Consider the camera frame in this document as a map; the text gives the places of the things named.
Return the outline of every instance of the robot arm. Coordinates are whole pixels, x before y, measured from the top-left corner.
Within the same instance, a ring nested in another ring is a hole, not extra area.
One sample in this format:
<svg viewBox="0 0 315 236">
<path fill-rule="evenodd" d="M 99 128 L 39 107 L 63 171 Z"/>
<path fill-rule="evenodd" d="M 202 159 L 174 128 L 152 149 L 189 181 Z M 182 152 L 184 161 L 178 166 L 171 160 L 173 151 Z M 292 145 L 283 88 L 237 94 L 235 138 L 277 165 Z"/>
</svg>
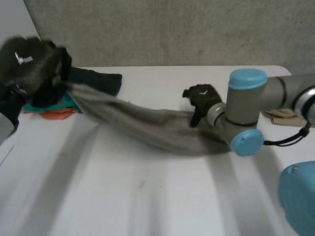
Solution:
<svg viewBox="0 0 315 236">
<path fill-rule="evenodd" d="M 256 69 L 232 72 L 227 101 L 210 85 L 198 85 L 184 91 L 196 106 L 191 126 L 207 117 L 230 148 L 240 156 L 255 154 L 262 145 L 288 146 L 308 134 L 315 124 L 315 75 L 270 77 Z M 265 141 L 256 125 L 261 110 L 292 109 L 308 123 L 288 139 Z M 315 161 L 297 163 L 283 170 L 278 197 L 286 218 L 300 236 L 315 233 Z"/>
<path fill-rule="evenodd" d="M 209 86 L 184 91 L 183 96 L 196 106 L 191 126 L 196 126 L 201 117 L 206 116 L 208 123 L 240 156 L 255 154 L 263 144 L 281 146 L 296 141 L 305 137 L 310 125 L 315 124 L 315 75 L 268 78 L 258 69 L 235 70 L 230 75 L 226 104 Z M 208 96 L 202 97 L 203 90 L 209 91 Z M 289 139 L 265 141 L 256 128 L 259 113 L 274 109 L 292 109 L 306 119 L 308 125 Z"/>
</svg>

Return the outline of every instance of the gray cloth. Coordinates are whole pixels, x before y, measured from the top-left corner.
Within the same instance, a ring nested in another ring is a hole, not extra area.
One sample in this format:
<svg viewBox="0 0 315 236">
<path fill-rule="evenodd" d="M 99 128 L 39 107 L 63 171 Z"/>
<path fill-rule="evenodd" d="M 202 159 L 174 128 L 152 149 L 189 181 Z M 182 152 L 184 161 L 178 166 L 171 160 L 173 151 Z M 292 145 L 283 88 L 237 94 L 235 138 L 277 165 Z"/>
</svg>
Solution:
<svg viewBox="0 0 315 236">
<path fill-rule="evenodd" d="M 83 113 L 156 147 L 200 156 L 228 152 L 228 146 L 202 120 L 189 127 L 193 112 L 153 110 L 135 106 L 86 85 L 69 84 L 69 94 Z"/>
</svg>

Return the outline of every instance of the black glove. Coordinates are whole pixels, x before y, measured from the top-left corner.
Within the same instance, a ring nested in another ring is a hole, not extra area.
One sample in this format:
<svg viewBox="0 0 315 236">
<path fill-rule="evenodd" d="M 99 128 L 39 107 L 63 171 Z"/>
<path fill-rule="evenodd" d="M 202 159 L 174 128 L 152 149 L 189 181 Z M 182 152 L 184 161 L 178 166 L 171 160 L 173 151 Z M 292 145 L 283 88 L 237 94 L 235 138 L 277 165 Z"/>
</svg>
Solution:
<svg viewBox="0 0 315 236">
<path fill-rule="evenodd" d="M 0 85 L 35 107 L 56 104 L 66 92 L 71 57 L 38 38 L 15 37 L 0 50 Z"/>
</svg>

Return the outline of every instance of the pile of clothes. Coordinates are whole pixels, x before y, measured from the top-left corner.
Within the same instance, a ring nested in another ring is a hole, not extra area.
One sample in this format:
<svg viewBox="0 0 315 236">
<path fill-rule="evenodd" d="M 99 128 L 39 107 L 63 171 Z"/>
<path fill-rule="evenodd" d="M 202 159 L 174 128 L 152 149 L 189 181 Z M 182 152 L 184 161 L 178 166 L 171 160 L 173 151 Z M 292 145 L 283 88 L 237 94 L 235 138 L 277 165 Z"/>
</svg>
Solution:
<svg viewBox="0 0 315 236">
<path fill-rule="evenodd" d="M 74 84 L 85 84 L 100 92 L 116 96 L 122 85 L 122 75 L 104 74 L 93 70 L 71 67 L 68 81 Z M 65 119 L 75 112 L 81 112 L 81 110 L 71 96 L 66 93 L 57 105 L 37 108 L 27 104 L 23 107 L 23 112 L 38 113 L 44 119 Z"/>
</svg>

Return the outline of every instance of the white table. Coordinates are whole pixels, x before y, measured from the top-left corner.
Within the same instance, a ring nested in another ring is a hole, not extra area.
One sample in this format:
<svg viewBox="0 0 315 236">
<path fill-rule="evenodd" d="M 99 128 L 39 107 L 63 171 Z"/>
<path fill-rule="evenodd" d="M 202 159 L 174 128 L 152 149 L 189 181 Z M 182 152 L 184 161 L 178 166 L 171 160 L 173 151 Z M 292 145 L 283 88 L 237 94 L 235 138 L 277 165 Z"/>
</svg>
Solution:
<svg viewBox="0 0 315 236">
<path fill-rule="evenodd" d="M 96 67 L 123 74 L 120 99 L 153 109 L 191 109 L 184 89 L 211 83 L 223 99 L 244 66 Z M 269 76 L 279 66 L 256 66 Z M 271 140 L 299 128 L 259 129 Z M 278 175 L 312 160 L 315 134 L 291 147 L 188 158 L 159 150 L 83 115 L 22 115 L 0 148 L 0 235 L 295 236 L 278 203 Z"/>
</svg>

